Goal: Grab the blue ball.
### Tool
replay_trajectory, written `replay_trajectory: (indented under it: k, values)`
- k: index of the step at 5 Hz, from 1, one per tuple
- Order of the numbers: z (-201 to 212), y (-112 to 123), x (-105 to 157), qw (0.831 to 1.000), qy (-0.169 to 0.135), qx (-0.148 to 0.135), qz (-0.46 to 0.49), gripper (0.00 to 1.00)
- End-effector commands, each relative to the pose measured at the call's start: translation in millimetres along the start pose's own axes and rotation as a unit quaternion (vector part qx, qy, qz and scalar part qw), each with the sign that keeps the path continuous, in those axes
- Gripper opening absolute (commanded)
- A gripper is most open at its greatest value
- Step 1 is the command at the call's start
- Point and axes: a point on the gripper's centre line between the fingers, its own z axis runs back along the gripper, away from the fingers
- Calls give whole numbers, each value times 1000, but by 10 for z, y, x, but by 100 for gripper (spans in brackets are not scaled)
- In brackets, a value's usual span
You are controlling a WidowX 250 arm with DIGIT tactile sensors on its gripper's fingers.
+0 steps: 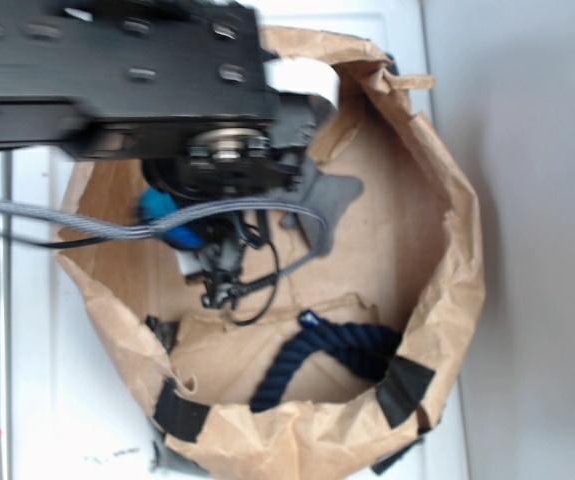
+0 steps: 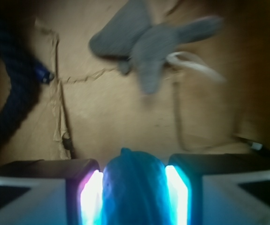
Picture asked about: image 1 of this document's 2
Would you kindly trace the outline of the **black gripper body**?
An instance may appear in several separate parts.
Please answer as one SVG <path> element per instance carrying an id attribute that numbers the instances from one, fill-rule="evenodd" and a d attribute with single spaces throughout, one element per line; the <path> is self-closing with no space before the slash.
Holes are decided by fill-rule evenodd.
<path id="1" fill-rule="evenodd" d="M 217 214 L 207 219 L 206 245 L 198 250 L 202 267 L 198 278 L 206 289 L 201 299 L 205 308 L 236 309 L 242 297 L 272 285 L 272 274 L 250 282 L 241 280 L 246 250 L 272 248 L 267 214 L 257 211 L 255 215 L 255 224 L 246 219 L 245 211 Z"/>

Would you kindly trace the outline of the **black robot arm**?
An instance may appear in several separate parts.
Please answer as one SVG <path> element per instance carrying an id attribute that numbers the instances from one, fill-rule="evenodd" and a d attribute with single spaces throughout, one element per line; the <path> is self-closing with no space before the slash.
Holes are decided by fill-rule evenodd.
<path id="1" fill-rule="evenodd" d="M 296 190 L 316 125 L 306 95 L 265 74 L 256 13 L 236 2 L 0 1 L 0 151 L 55 146 L 77 160 L 137 159 L 140 220 L 197 254 L 208 308 L 275 287 L 242 280 L 247 248 L 270 246 L 252 199 Z"/>

